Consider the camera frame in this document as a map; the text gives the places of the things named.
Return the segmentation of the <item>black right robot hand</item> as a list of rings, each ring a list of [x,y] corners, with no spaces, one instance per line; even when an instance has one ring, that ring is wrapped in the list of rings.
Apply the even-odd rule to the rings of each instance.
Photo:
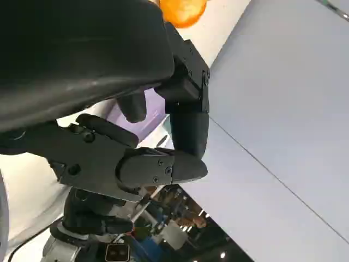
[[[72,188],[64,204],[63,226],[80,235],[123,234],[131,232],[134,223],[112,214],[114,207],[126,201]]]

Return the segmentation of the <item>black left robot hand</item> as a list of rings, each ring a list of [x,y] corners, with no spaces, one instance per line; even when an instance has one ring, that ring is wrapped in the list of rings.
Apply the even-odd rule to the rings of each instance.
[[[61,184],[127,201],[207,175],[209,68],[150,1],[1,1],[1,153],[46,158]],[[129,121],[165,100],[174,148],[83,112],[114,98]]]

